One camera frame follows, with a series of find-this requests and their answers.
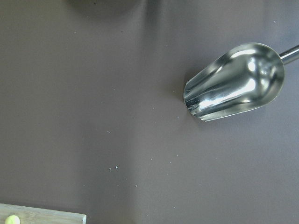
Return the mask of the steel scoop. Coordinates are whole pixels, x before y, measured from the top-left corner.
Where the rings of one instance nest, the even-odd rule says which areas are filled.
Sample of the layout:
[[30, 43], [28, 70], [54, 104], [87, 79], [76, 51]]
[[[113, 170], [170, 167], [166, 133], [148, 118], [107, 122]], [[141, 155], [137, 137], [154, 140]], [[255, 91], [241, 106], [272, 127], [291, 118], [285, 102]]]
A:
[[186, 82], [184, 103], [202, 121], [260, 108], [278, 96], [285, 65], [298, 58], [298, 46], [279, 54], [261, 43], [239, 45]]

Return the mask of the bamboo cutting board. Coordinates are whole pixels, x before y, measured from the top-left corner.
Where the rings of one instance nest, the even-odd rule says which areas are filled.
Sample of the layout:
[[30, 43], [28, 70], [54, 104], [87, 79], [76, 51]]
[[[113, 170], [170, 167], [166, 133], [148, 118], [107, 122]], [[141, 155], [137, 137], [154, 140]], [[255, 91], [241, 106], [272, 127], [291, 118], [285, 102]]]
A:
[[58, 210], [47, 210], [11, 204], [0, 205], [0, 222], [10, 215], [17, 215], [21, 224], [85, 224], [86, 215]]

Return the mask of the yellow plastic knife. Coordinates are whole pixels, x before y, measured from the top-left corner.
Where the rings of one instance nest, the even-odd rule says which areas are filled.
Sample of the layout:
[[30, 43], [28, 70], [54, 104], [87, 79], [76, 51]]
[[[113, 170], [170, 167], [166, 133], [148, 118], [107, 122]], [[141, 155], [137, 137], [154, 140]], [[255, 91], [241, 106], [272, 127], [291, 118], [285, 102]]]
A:
[[17, 215], [10, 215], [5, 219], [4, 224], [20, 224], [20, 218]]

